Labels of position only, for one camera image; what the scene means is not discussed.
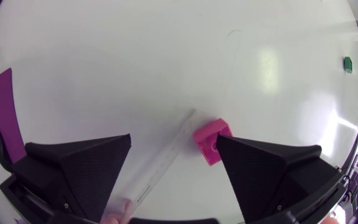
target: scratch mark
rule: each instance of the scratch mark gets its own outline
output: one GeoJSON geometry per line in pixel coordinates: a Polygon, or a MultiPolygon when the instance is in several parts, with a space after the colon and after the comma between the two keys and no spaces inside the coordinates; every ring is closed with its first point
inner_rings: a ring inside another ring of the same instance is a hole
{"type": "Polygon", "coordinates": [[[226,38],[229,38],[230,35],[231,35],[232,33],[234,33],[234,32],[241,32],[241,30],[232,30],[232,31],[230,31],[230,33],[226,36],[226,38]]]}

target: white table surface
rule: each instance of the white table surface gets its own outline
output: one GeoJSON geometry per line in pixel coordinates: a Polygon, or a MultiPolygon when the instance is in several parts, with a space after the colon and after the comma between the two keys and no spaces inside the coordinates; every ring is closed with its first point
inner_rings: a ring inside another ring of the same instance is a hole
{"type": "MultiPolygon", "coordinates": [[[[320,144],[333,166],[358,132],[358,30],[346,0],[4,1],[0,73],[9,67],[25,142],[131,133],[107,212],[139,193],[192,108],[240,138],[320,144]]],[[[194,147],[136,216],[243,221],[222,162],[208,166],[194,147]]]]}

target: pink block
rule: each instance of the pink block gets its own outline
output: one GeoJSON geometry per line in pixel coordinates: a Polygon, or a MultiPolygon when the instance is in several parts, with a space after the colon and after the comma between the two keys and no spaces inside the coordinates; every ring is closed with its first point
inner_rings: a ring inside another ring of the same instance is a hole
{"type": "Polygon", "coordinates": [[[221,156],[216,149],[216,138],[218,134],[232,136],[229,126],[222,118],[207,124],[193,133],[193,138],[198,148],[210,166],[221,160],[221,156]]]}

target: hand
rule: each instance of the hand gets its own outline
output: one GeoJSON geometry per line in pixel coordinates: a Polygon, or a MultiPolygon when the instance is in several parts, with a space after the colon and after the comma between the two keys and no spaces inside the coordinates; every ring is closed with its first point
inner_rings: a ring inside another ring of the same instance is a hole
{"type": "Polygon", "coordinates": [[[131,207],[132,202],[129,201],[125,204],[124,214],[122,216],[110,213],[106,218],[103,218],[100,221],[100,224],[128,224],[133,216],[131,207]]]}

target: clear plastic ruler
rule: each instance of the clear plastic ruler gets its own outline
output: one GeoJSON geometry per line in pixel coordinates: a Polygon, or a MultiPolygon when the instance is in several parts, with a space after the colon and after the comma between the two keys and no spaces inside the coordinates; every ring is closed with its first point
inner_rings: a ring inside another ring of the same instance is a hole
{"type": "Polygon", "coordinates": [[[173,142],[164,150],[166,156],[162,159],[162,163],[158,166],[157,170],[151,176],[150,180],[146,183],[145,187],[140,191],[139,195],[132,201],[132,211],[134,212],[137,207],[143,202],[146,196],[152,191],[157,185],[161,177],[171,166],[179,152],[188,147],[189,141],[193,137],[193,133],[202,128],[205,124],[206,115],[202,112],[193,110],[187,116],[187,119],[181,126],[178,135],[173,142]]]}

